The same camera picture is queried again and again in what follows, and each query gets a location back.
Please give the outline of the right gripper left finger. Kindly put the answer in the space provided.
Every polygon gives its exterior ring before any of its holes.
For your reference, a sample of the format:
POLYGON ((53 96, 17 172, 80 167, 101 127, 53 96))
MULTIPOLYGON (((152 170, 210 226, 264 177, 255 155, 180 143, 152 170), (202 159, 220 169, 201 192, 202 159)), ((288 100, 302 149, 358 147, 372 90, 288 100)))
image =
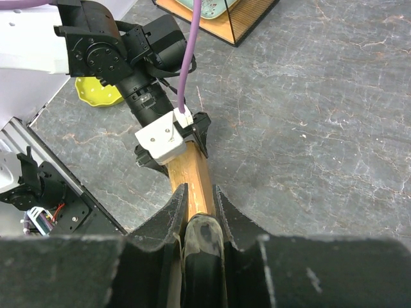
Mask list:
POLYGON ((188 205, 182 184, 128 235, 6 237, 2 307, 166 307, 188 205))

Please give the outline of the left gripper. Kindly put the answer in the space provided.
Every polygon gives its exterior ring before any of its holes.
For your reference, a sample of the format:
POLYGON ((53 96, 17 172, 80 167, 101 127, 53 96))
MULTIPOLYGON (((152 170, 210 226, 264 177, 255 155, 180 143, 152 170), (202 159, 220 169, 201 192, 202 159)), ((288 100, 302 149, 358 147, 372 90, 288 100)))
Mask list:
MULTIPOLYGON (((174 125, 184 138, 184 141, 194 141, 207 158, 209 156, 207 150, 207 133, 211 124, 209 115, 205 112, 197 112, 193 115, 188 115, 187 113, 180 114, 177 110, 174 110, 174 113, 177 119, 174 125)), ((136 154, 136 164, 139 167, 152 169, 164 175, 168 174, 166 165, 162 166, 156 163, 149 152, 139 145, 138 142, 134 153, 136 154)))

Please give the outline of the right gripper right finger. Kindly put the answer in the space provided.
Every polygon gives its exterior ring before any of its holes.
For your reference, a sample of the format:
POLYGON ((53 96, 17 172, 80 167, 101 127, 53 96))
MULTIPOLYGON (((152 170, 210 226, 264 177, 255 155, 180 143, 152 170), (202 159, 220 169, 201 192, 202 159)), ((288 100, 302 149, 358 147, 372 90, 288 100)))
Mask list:
POLYGON ((213 187, 229 307, 409 307, 410 250, 389 238, 274 235, 213 187))

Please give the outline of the brown cardboard express box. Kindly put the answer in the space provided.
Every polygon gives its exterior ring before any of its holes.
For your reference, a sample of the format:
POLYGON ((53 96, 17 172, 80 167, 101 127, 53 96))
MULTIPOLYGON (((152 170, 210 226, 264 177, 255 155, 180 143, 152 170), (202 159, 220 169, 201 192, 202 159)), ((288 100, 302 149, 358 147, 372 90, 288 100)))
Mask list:
POLYGON ((188 221, 196 214, 215 215, 213 188, 207 159, 194 141, 186 142, 186 151, 166 165, 171 190, 188 185, 188 221))

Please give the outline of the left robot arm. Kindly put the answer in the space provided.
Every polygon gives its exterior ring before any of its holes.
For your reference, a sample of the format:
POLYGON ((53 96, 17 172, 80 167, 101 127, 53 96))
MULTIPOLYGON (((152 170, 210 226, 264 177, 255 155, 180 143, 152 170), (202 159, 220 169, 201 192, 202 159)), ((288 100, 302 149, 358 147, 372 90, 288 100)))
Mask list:
POLYGON ((186 38, 170 15, 146 25, 117 21, 95 1, 2 1, 1 67, 114 86, 141 126, 137 164, 165 173, 189 137, 207 154, 211 120, 184 97, 197 31, 186 38))

